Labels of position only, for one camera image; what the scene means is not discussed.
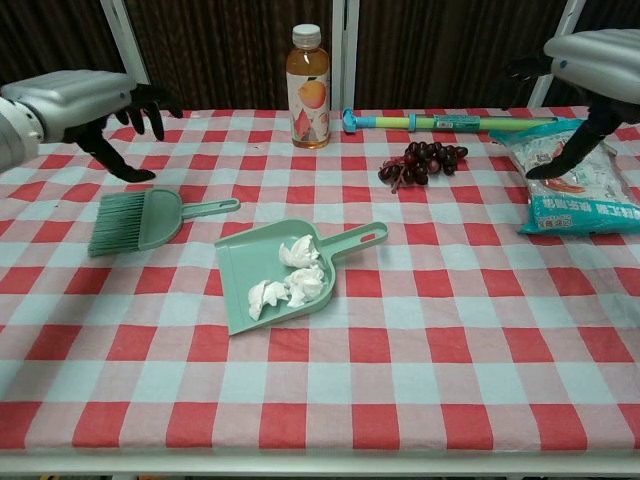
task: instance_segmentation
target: dark curtain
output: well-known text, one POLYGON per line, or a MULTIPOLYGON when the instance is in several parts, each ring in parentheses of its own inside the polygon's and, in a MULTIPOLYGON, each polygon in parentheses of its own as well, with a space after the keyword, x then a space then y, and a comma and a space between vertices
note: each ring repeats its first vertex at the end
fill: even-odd
MULTIPOLYGON (((587 0, 574 31, 603 28, 640 28, 640 0, 587 0)), ((583 103, 574 88, 555 79, 544 102, 549 106, 583 103)))
POLYGON ((97 0, 0 0, 0 85, 63 69, 124 71, 97 0))
POLYGON ((152 83, 186 108, 286 109, 291 30, 315 23, 331 54, 330 0, 127 0, 152 83))
POLYGON ((553 36, 565 2, 360 0, 357 108, 526 105, 501 81, 512 57, 553 36))

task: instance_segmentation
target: white metal frame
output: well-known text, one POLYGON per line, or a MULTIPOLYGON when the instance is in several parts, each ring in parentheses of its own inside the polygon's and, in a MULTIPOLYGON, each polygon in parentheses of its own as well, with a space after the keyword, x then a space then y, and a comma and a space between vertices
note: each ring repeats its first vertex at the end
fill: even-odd
POLYGON ((111 35, 116 42, 126 72, 135 78, 136 82, 148 84, 149 76, 124 0, 100 0, 100 4, 107 17, 111 35))
POLYGON ((637 477, 632 451, 582 453, 256 452, 176 450, 131 453, 2 454, 3 475, 154 474, 223 476, 525 476, 637 477))
POLYGON ((358 53, 358 21, 360 0, 347 2, 347 18, 344 27, 344 71, 342 108, 353 108, 356 93, 356 57, 358 53))
MULTIPOLYGON (((573 33, 573 29, 576 28, 576 23, 578 23, 585 1, 586 0, 567 0, 567 4, 564 7, 560 21, 558 22, 558 28, 556 29, 554 37, 573 33)), ((529 97, 527 107, 538 108, 542 106, 552 80, 553 75, 544 75, 538 78, 536 85, 533 87, 533 91, 531 92, 531 96, 529 97)))
POLYGON ((344 11, 347 0, 333 0, 331 12, 331 110, 342 110, 344 11))

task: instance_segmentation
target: grapes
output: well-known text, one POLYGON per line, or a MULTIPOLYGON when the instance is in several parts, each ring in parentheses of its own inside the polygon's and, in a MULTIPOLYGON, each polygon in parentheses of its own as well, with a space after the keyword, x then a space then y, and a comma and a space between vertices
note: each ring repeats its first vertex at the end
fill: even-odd
POLYGON ((378 170, 378 178, 382 180, 383 183, 389 183, 392 177, 391 167, 383 167, 378 170))
POLYGON ((447 155, 447 158, 444 159, 444 162, 442 162, 443 166, 447 166, 450 165, 452 167, 455 167, 456 165, 458 165, 458 157, 456 157, 455 153, 452 153, 450 155, 447 155))
POLYGON ((429 158, 429 154, 427 153, 427 147, 420 147, 420 150, 418 150, 418 160, 425 162, 427 160, 427 158, 429 158))
POLYGON ((411 167, 412 165, 415 165, 418 162, 418 157, 414 153, 405 153, 403 159, 404 159, 404 164, 407 165, 408 167, 411 167))
POLYGON ((436 160, 435 158, 432 158, 427 163, 427 170, 431 174, 438 173, 440 171, 440 162, 438 162, 438 160, 436 160))
POLYGON ((458 158, 464 158, 469 154, 469 149, 467 147, 456 147, 456 156, 458 158))
POLYGON ((423 167, 416 168, 413 174, 414 180, 418 185, 426 185, 429 183, 429 177, 427 176, 427 170, 423 167))
POLYGON ((406 183, 407 185, 411 185, 414 180, 413 170, 405 168, 404 172, 402 173, 402 180, 404 180, 404 183, 406 183))
POLYGON ((429 175, 442 170, 445 175, 453 175, 458 169, 458 161, 466 157, 466 147, 442 145, 440 142, 411 142, 402 156, 383 162, 378 170, 378 178, 392 185, 391 193, 396 193, 402 185, 427 185, 429 175))

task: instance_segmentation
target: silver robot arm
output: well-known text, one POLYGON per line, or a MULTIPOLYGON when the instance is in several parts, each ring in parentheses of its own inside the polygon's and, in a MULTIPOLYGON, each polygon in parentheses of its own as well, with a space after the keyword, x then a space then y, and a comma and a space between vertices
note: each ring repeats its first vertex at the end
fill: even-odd
POLYGON ((160 109, 182 117, 177 101, 162 89, 138 85, 128 75, 103 71, 53 72, 0 89, 0 172, 38 154, 40 143, 77 143, 105 168, 128 182, 155 175, 136 170, 103 138, 107 118, 115 114, 144 133, 142 113, 158 140, 164 139, 160 109))
POLYGON ((527 172, 529 179, 564 175, 623 122, 640 123, 640 30, 552 38, 543 52, 507 65, 507 75, 520 80, 549 73, 578 89, 589 115, 557 157, 527 172))

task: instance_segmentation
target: green broom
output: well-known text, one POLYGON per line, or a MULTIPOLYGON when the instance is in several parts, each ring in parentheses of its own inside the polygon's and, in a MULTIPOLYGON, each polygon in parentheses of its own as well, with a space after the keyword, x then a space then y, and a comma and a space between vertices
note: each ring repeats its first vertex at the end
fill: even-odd
POLYGON ((105 195, 100 199, 89 256, 156 248, 180 231, 183 220, 239 208, 236 198, 183 205, 177 193, 160 188, 105 195))

